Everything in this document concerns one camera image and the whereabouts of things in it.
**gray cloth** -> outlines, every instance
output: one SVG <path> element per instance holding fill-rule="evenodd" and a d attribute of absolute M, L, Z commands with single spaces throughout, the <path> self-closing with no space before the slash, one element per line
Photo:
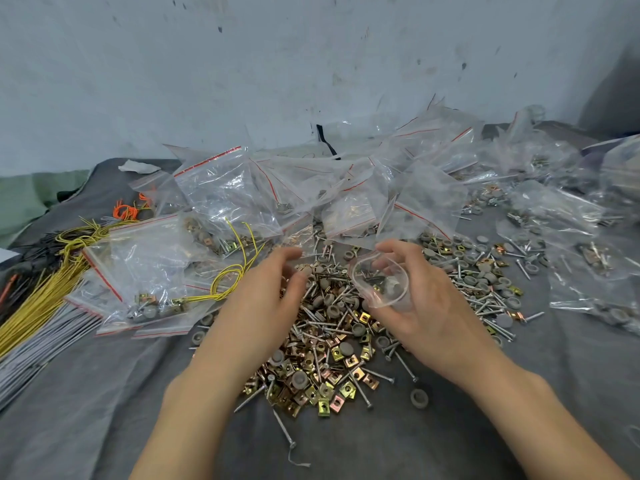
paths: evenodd
<path fill-rule="evenodd" d="M 111 213 L 119 198 L 133 197 L 114 159 L 98 165 L 80 195 L 39 219 L 21 242 L 79 224 L 76 216 Z M 148 161 L 171 170 L 175 162 Z M 489 209 L 460 232 L 498 238 L 499 209 Z M 640 451 L 625 427 L 640 426 L 640 340 L 579 314 L 549 310 L 545 274 L 526 281 L 516 266 L 506 275 L 525 291 L 525 315 L 547 314 L 514 325 L 517 341 L 505 352 L 548 380 L 597 443 L 633 477 Z M 85 337 L 59 355 L 0 417 L 0 477 L 6 479 L 122 479 L 129 475 L 156 421 L 163 391 L 184 370 L 189 337 L 130 340 L 126 334 Z M 524 478 L 507 446 L 471 400 L 412 357 L 431 404 L 411 406 L 415 387 L 398 361 L 377 354 L 371 368 L 395 376 L 369 394 L 374 404 L 345 404 L 339 415 L 318 418 L 306 407 L 297 420 L 282 414 L 298 448 L 287 444 L 264 399 L 230 418 L 216 471 L 219 478 Z"/>

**hand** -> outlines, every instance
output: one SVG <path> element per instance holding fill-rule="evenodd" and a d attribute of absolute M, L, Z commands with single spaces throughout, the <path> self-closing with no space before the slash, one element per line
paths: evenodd
<path fill-rule="evenodd" d="M 249 378 L 282 344 L 298 315 L 307 275 L 287 261 L 302 255 L 300 248 L 278 248 L 249 270 L 202 341 L 194 362 L 219 361 L 234 371 L 237 381 Z M 287 291 L 280 298 L 283 277 Z"/>
<path fill-rule="evenodd" d="M 462 293 L 443 270 L 424 259 L 420 246 L 390 239 L 376 249 L 390 253 L 409 274 L 413 309 L 400 313 L 385 306 L 371 314 L 420 362 L 465 388 L 480 364 L 504 359 Z"/>

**person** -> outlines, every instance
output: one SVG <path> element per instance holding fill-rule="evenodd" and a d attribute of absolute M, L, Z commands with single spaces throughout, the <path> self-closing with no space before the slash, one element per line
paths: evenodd
<path fill-rule="evenodd" d="M 425 261 L 421 247 L 389 240 L 377 249 L 409 273 L 413 309 L 377 308 L 372 315 L 420 362 L 473 398 L 528 478 L 628 479 L 547 382 L 502 353 L 443 270 Z M 244 276 L 189 366 L 167 387 L 131 479 L 212 478 L 238 391 L 282 345 L 298 315 L 307 276 L 287 262 L 300 255 L 300 249 L 276 249 Z"/>

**wall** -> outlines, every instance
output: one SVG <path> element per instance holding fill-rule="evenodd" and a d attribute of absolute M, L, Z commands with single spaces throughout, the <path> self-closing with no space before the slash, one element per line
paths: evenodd
<path fill-rule="evenodd" d="M 638 3 L 0 0 L 0 174 L 297 144 L 312 121 L 410 118 L 434 93 L 489 122 L 537 103 L 597 126 L 583 109 L 637 60 Z"/>

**bundle of yellow wire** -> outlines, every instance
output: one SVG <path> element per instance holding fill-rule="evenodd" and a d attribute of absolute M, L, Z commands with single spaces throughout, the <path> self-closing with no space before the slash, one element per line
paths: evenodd
<path fill-rule="evenodd" d="M 225 299 L 231 293 L 233 293 L 233 291 L 238 286 L 238 283 L 240 282 L 240 280 L 242 279 L 244 274 L 247 271 L 249 271 L 249 269 L 251 269 L 251 266 L 253 265 L 254 261 L 258 257 L 258 254 L 260 254 L 260 251 L 263 249 L 264 245 L 266 244 L 266 242 L 263 243 L 263 245 L 260 246 L 260 249 L 258 249 L 258 246 L 255 243 L 255 237 L 253 236 L 253 231 L 251 230 L 251 226 L 249 224 L 247 224 L 246 222 L 243 222 L 243 224 L 246 226 L 246 228 L 249 229 L 249 234 L 251 234 L 251 240 L 253 242 L 253 249 L 255 250 L 255 256 L 252 257 L 251 259 L 249 259 L 249 261 L 247 261 L 246 253 L 244 252 L 244 244 L 242 243 L 242 240 L 240 240 L 240 236 L 238 236 L 238 234 L 236 233 L 236 229 L 234 229 L 234 227 L 231 224 L 231 222 L 229 222 L 228 219 L 225 219 L 225 220 L 227 221 L 227 224 L 229 224 L 229 227 L 231 227 L 231 230 L 234 232 L 234 235 L 236 236 L 236 239 L 237 239 L 238 243 L 240 244 L 240 249 L 242 250 L 242 256 L 243 256 L 243 259 L 244 259 L 244 265 L 242 265 L 242 264 L 232 264 L 231 266 L 227 266 L 222 271 L 220 271 L 220 273 L 215 277 L 215 279 L 211 283 L 211 289 L 209 290 L 209 294 L 208 295 L 190 296 L 188 298 L 182 298 L 180 301 L 182 301 L 182 302 L 204 301 L 206 299 L 214 299 L 216 301 L 220 301 L 222 299 Z M 218 286 L 220 285 L 220 282 L 222 281 L 222 279 L 225 276 L 227 276 L 228 274 L 232 274 L 232 273 L 236 274 L 236 279 L 233 282 L 233 284 L 231 284 L 231 286 L 229 286 L 229 288 L 227 290 L 218 293 Z"/>
<path fill-rule="evenodd" d="M 53 316 L 63 298 L 75 288 L 80 276 L 89 269 L 89 264 L 78 251 L 106 237 L 110 228 L 131 222 L 100 226 L 94 221 L 82 221 L 85 226 L 66 230 L 56 237 L 58 242 L 65 244 L 60 251 L 63 256 L 60 268 L 46 278 L 41 274 L 34 291 L 11 318 L 0 326 L 0 358 L 37 332 Z M 75 239 L 66 238 L 69 233 L 83 231 L 87 235 Z"/>

